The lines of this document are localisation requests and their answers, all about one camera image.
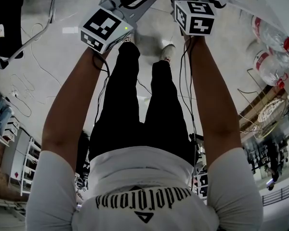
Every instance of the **person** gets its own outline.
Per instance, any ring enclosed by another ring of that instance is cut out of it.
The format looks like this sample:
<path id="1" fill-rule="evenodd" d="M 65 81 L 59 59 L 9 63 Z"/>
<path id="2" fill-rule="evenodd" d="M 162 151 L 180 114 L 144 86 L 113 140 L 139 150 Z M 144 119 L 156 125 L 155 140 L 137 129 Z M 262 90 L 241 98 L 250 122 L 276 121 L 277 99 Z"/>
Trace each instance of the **person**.
<path id="1" fill-rule="evenodd" d="M 273 190 L 274 189 L 274 186 L 275 186 L 275 183 L 274 182 L 271 182 L 268 186 L 267 186 L 267 189 L 269 191 Z"/>
<path id="2" fill-rule="evenodd" d="M 282 153 L 281 157 L 282 157 L 282 159 L 285 159 L 286 162 L 288 161 L 289 152 L 288 152 L 287 147 L 284 148 L 284 152 Z"/>
<path id="3" fill-rule="evenodd" d="M 189 188 L 195 151 L 172 81 L 175 47 L 166 46 L 152 66 L 152 97 L 145 122 L 140 123 L 140 53 L 130 35 L 119 48 L 103 110 L 91 133 L 88 199 L 77 208 L 74 177 L 79 136 L 104 62 L 90 48 L 46 118 L 26 206 L 28 231 L 260 228 L 262 201 L 241 148 L 230 93 L 205 39 L 185 37 L 185 43 L 206 148 L 207 204 Z"/>
<path id="4" fill-rule="evenodd" d="M 247 162 L 251 165 L 251 171 L 254 175 L 256 174 L 254 156 L 251 155 L 251 158 L 250 158 L 250 153 L 248 152 L 248 150 L 246 150 L 246 154 L 247 154 Z"/>
<path id="5" fill-rule="evenodd" d="M 270 167 L 266 167 L 266 171 L 270 171 L 272 174 L 272 182 L 271 182 L 271 188 L 273 189 L 274 185 L 276 184 L 278 178 L 279 178 L 279 172 L 278 172 L 278 155 L 279 153 L 277 152 L 276 145 L 272 143 L 271 141 L 268 142 L 267 145 L 267 151 L 268 151 L 268 156 L 270 158 Z"/>

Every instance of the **metal rack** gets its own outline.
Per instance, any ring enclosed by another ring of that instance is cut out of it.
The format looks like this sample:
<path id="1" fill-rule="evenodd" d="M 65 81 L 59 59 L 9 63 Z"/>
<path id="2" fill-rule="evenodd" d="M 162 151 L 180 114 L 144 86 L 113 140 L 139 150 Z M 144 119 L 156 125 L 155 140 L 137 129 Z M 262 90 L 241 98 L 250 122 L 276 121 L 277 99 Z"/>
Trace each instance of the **metal rack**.
<path id="1" fill-rule="evenodd" d="M 253 132 L 253 135 L 256 139 L 263 139 L 275 129 L 279 121 L 283 118 L 284 113 L 287 111 L 287 102 L 282 97 L 277 97 L 277 96 L 274 97 L 273 99 L 268 99 L 268 97 L 264 93 L 259 83 L 250 74 L 250 71 L 252 70 L 253 70 L 252 68 L 248 69 L 247 73 L 253 79 L 253 81 L 257 84 L 261 92 L 263 93 L 263 97 L 266 99 L 266 102 L 263 102 L 263 99 L 260 98 L 258 91 L 244 92 L 240 89 L 237 89 L 237 90 L 244 97 L 244 99 L 249 103 L 249 105 L 255 111 L 255 115 L 257 116 L 257 121 L 255 121 L 255 123 L 251 122 L 249 120 L 250 118 L 247 119 L 246 117 L 243 117 L 245 120 L 253 124 L 252 129 L 247 132 Z M 257 93 L 257 97 L 260 98 L 259 103 L 262 104 L 260 110 L 257 110 L 245 96 L 245 94 L 252 94 L 252 93 Z"/>
<path id="2" fill-rule="evenodd" d="M 24 165 L 23 165 L 23 171 L 21 176 L 21 185 L 20 185 L 20 195 L 22 196 L 23 193 L 31 193 L 31 185 L 33 181 L 34 175 L 30 178 L 28 175 L 32 175 L 32 173 L 35 173 L 35 169 L 31 167 L 30 163 L 37 164 L 39 161 L 39 153 L 41 152 L 41 149 L 35 144 L 34 139 L 31 137 L 29 141 L 29 145 L 27 148 Z"/>

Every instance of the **cable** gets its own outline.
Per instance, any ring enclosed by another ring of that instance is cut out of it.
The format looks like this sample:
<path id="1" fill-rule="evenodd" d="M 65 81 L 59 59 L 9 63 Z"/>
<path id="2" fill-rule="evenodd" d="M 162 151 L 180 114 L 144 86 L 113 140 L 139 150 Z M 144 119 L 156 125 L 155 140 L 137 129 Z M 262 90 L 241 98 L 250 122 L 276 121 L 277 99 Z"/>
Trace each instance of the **cable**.
<path id="1" fill-rule="evenodd" d="M 15 96 L 15 98 L 17 98 L 19 101 L 23 102 L 25 106 L 27 106 L 27 108 L 30 110 L 30 115 L 25 115 L 24 113 L 22 113 L 22 112 L 20 111 L 20 109 L 19 109 L 15 104 L 13 104 L 13 103 L 10 101 L 9 98 L 6 97 L 5 100 L 8 101 L 11 105 L 13 105 L 23 116 L 25 116 L 25 117 L 30 117 L 31 114 L 32 114 L 32 110 L 30 109 L 30 107 L 29 107 L 24 101 L 22 101 L 21 99 L 19 99 L 17 96 Z"/>
<path id="2" fill-rule="evenodd" d="M 41 26 L 41 27 L 42 27 L 42 30 L 43 30 L 43 25 L 42 25 L 41 23 L 35 23 L 35 24 L 32 26 L 32 29 L 31 29 L 31 36 L 30 36 L 22 27 L 21 27 L 21 29 L 23 30 L 23 32 L 24 32 L 29 38 L 34 38 L 35 36 L 33 36 L 33 29 L 34 29 L 34 27 L 35 27 L 36 25 Z M 38 66 L 39 66 L 44 72 L 46 72 L 46 73 L 49 74 L 52 78 L 54 78 L 54 79 L 58 82 L 58 84 L 60 85 L 60 87 L 62 87 L 62 85 L 60 84 L 60 82 L 58 81 L 58 79 L 57 79 L 56 77 L 54 77 L 51 73 L 49 73 L 46 69 L 44 69 L 44 68 L 39 64 L 38 60 L 36 59 L 36 57 L 35 57 L 35 55 L 34 55 L 34 53 L 33 53 L 33 51 L 32 51 L 32 44 L 30 44 L 30 50 L 31 50 L 31 54 L 32 54 L 34 60 L 36 61 L 36 63 L 38 64 Z M 21 80 L 21 78 L 18 77 L 18 75 L 16 75 L 16 74 L 13 74 L 13 75 L 10 76 L 11 85 L 12 85 L 14 88 L 16 88 L 16 89 L 18 90 L 18 88 L 17 88 L 15 85 L 13 85 L 13 83 L 12 83 L 12 80 L 11 80 L 11 77 L 12 77 L 12 76 L 16 76 L 16 77 L 23 83 L 23 85 L 24 85 L 25 88 L 26 88 L 26 92 L 29 93 L 30 96 L 31 96 L 36 102 L 38 102 L 38 103 L 46 104 L 48 98 L 55 98 L 55 97 L 56 97 L 56 96 L 48 96 L 48 97 L 46 97 L 46 102 L 45 102 L 45 103 L 38 101 L 38 100 L 34 97 L 34 95 L 31 93 L 32 91 L 35 91 L 34 85 L 27 79 L 27 77 L 25 76 L 25 74 L 24 74 L 23 71 L 22 71 L 22 74 L 23 74 L 25 80 L 32 86 L 32 89 L 29 89 L 29 88 L 27 87 L 27 85 Z"/>
<path id="3" fill-rule="evenodd" d="M 33 28 L 34 28 L 34 26 L 36 26 L 36 25 L 40 25 L 40 26 L 42 27 L 42 30 L 43 30 L 43 25 L 42 25 L 42 24 L 40 24 L 40 23 L 35 23 L 35 24 L 33 25 L 32 29 L 31 29 L 31 37 L 32 37 L 32 35 L 33 35 Z M 49 74 L 51 77 L 53 77 L 53 78 L 58 82 L 59 86 L 62 87 L 62 85 L 60 84 L 60 82 L 57 80 L 56 77 L 54 77 L 54 76 L 53 76 L 51 73 L 49 73 L 46 69 L 44 69 L 44 68 L 41 67 L 41 65 L 39 64 L 39 62 L 38 62 L 38 60 L 36 59 L 35 55 L 33 54 L 32 44 L 30 44 L 30 50 L 31 50 L 31 54 L 32 54 L 33 58 L 35 59 L 35 61 L 36 61 L 37 64 L 39 65 L 39 67 L 40 67 L 42 70 L 44 70 L 47 74 Z"/>
<path id="4" fill-rule="evenodd" d="M 150 92 L 147 87 L 145 87 L 143 84 L 141 84 L 140 81 L 139 81 L 139 79 L 137 79 L 137 81 L 138 81 L 139 85 L 143 86 L 144 89 L 146 89 L 146 90 L 152 95 L 152 92 Z"/>
<path id="5" fill-rule="evenodd" d="M 95 56 L 106 65 L 107 70 L 101 69 L 101 68 L 99 68 L 99 67 L 96 65 L 96 63 L 95 63 L 95 61 L 94 61 L 94 57 L 95 57 Z M 104 71 L 104 72 L 107 73 L 107 77 L 106 77 L 105 80 L 104 80 L 103 88 L 102 88 L 100 94 L 98 95 L 98 99 L 97 99 L 97 111 L 96 111 L 96 116 L 95 116 L 95 119 L 94 119 L 94 125 L 95 125 L 96 120 L 97 120 L 97 117 L 98 117 L 98 113 L 99 113 L 100 101 L 101 101 L 101 98 L 102 98 L 103 93 L 104 93 L 104 91 L 105 91 L 106 84 L 107 84 L 107 80 L 110 78 L 110 70 L 109 70 L 109 66 L 108 66 L 107 61 L 106 61 L 106 60 L 103 58 L 103 56 L 102 56 L 100 53 L 98 53 L 97 51 L 93 51 L 92 61 L 93 61 L 93 65 L 94 65 L 95 68 L 97 68 L 97 69 L 100 70 L 100 71 Z"/>
<path id="6" fill-rule="evenodd" d="M 241 116 L 243 119 L 245 119 L 245 120 L 247 120 L 247 121 L 249 121 L 249 122 L 251 122 L 252 124 L 254 124 L 255 126 L 257 126 L 255 123 L 253 123 L 252 121 L 250 121 L 250 120 L 248 120 L 247 118 L 245 118 L 244 116 L 242 116 L 241 114 L 238 114 L 239 116 Z"/>
<path id="7" fill-rule="evenodd" d="M 188 89 L 188 83 L 187 83 L 187 72 L 186 72 L 186 61 L 185 61 L 185 54 L 186 52 L 188 51 L 188 49 L 190 48 L 191 46 L 191 40 L 192 38 L 189 37 L 189 43 L 188 43 L 188 46 L 186 47 L 186 50 L 185 50 L 185 46 L 186 46 L 186 42 L 184 43 L 184 52 L 182 54 L 182 57 L 181 57 L 181 66 L 180 66 L 180 74 L 179 74 L 179 88 L 180 88 L 180 94 L 182 96 L 182 100 L 185 104 L 185 106 L 187 107 L 190 115 L 191 115 L 191 118 L 192 118 L 192 123 L 193 123 L 193 130 L 194 130 L 194 141 L 195 141 L 195 148 L 194 148 L 194 165 L 193 165 L 193 172 L 192 172 L 192 180 L 191 180 L 191 191 L 193 191 L 193 179 L 194 179 L 194 172 L 195 172 L 195 166 L 196 166 L 196 153 L 198 151 L 198 144 L 196 142 L 196 126 L 195 126 L 195 120 L 194 120 L 194 113 L 193 113 L 193 105 L 192 105 L 192 58 L 191 58 L 191 52 L 193 51 L 193 48 L 195 46 L 195 44 L 197 43 L 197 40 L 194 40 L 193 42 L 193 45 L 190 49 L 190 52 L 189 52 L 189 66 L 190 66 L 190 84 L 189 84 L 189 89 Z M 187 89 L 187 94 L 188 94 L 188 98 L 189 98 L 189 103 L 190 103 L 190 109 L 188 107 L 188 105 L 186 104 L 184 98 L 183 98 L 183 95 L 182 95 L 182 90 L 181 90 L 181 72 L 182 72 L 182 60 L 184 58 L 184 73 L 185 73 L 185 84 L 186 84 L 186 89 Z"/>

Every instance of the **shoe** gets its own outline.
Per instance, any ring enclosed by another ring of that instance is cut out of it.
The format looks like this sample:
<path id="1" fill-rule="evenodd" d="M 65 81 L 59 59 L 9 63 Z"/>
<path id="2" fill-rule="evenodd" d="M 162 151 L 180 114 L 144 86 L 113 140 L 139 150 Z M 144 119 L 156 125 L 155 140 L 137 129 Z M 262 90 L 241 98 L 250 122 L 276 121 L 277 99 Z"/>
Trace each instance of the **shoe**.
<path id="1" fill-rule="evenodd" d="M 131 43 L 135 44 L 135 34 L 134 33 L 129 34 L 122 42 L 123 43 L 131 42 Z"/>
<path id="2" fill-rule="evenodd" d="M 173 44 L 167 45 L 160 56 L 160 60 L 166 61 L 170 64 L 172 57 L 174 56 L 175 46 Z"/>

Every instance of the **white wire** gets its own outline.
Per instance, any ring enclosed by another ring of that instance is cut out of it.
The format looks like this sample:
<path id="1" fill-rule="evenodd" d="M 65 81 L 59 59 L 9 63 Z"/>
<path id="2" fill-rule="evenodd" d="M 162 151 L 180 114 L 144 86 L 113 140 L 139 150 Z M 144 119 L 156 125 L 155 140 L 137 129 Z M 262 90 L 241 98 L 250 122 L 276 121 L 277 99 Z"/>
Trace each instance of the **white wire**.
<path id="1" fill-rule="evenodd" d="M 204 167 L 205 167 L 205 165 L 202 166 L 201 170 L 199 170 L 199 172 L 195 176 L 199 175 L 199 173 L 203 170 Z"/>
<path id="2" fill-rule="evenodd" d="M 20 109 L 19 109 L 15 104 L 13 104 L 11 101 L 9 101 L 9 103 L 10 103 L 11 105 L 13 105 L 23 116 L 29 118 L 29 117 L 32 115 L 32 110 L 30 109 L 30 107 L 28 106 L 28 104 L 26 104 L 23 100 L 21 100 L 21 99 L 18 98 L 17 96 L 14 96 L 14 97 L 17 98 L 17 99 L 18 99 L 19 101 L 21 101 L 22 103 L 24 103 L 25 106 L 27 106 L 27 108 L 28 108 L 29 111 L 30 111 L 30 114 L 29 114 L 29 115 L 25 115 L 23 112 L 20 111 Z"/>
<path id="3" fill-rule="evenodd" d="M 23 30 L 23 32 L 24 32 L 29 38 L 32 38 L 32 37 L 33 37 L 33 29 L 34 29 L 34 27 L 35 27 L 36 25 L 41 26 L 41 28 L 42 28 L 42 30 L 43 30 L 43 25 L 42 25 L 41 23 L 35 23 L 35 24 L 32 26 L 32 28 L 31 28 L 31 36 L 30 36 L 22 27 L 21 27 L 21 29 Z M 60 84 L 60 82 L 59 82 L 51 73 L 49 73 L 46 69 L 42 68 L 42 66 L 39 64 L 38 60 L 36 59 L 36 57 L 35 57 L 35 55 L 34 55 L 34 53 L 33 53 L 33 51 L 32 51 L 32 44 L 30 44 L 30 50 L 31 50 L 31 54 L 32 54 L 34 60 L 36 61 L 36 63 L 38 64 L 38 66 L 39 66 L 43 71 L 45 71 L 46 73 L 48 73 L 51 77 L 53 77 L 53 78 L 58 82 L 58 84 L 60 85 L 60 87 L 62 87 L 62 85 Z M 16 77 L 22 82 L 22 84 L 23 84 L 23 85 L 25 86 L 25 88 L 26 88 L 26 92 L 29 93 L 29 95 L 30 95 L 36 102 L 38 102 L 38 103 L 46 104 L 48 98 L 55 98 L 55 97 L 56 97 L 56 96 L 48 96 L 48 97 L 46 97 L 46 102 L 45 102 L 45 103 L 38 101 L 38 100 L 35 98 L 35 96 L 31 93 L 32 91 L 35 91 L 35 87 L 34 87 L 34 85 L 27 79 L 27 77 L 25 76 L 25 74 L 24 74 L 24 72 L 23 72 L 23 70 L 22 70 L 22 67 L 21 67 L 21 72 L 22 72 L 25 80 L 31 85 L 32 88 L 29 89 L 28 86 L 21 80 L 21 78 L 20 78 L 18 75 L 16 75 L 16 74 L 11 75 L 11 76 L 10 76 L 11 85 L 12 85 L 13 88 L 17 89 L 19 95 L 21 95 L 21 93 L 20 93 L 19 89 L 12 83 L 12 79 L 11 79 L 12 76 L 16 76 Z M 24 114 L 19 110 L 19 108 L 18 108 L 17 106 L 15 106 L 15 107 L 18 109 L 18 111 L 19 111 L 22 115 L 24 115 Z"/>
<path id="4" fill-rule="evenodd" d="M 255 123 L 253 123 L 252 121 L 248 120 L 247 118 L 245 118 L 244 116 L 242 116 L 240 113 L 239 113 L 238 115 L 241 116 L 243 119 L 245 119 L 245 120 L 251 122 L 251 123 L 254 124 L 255 126 L 257 126 Z"/>

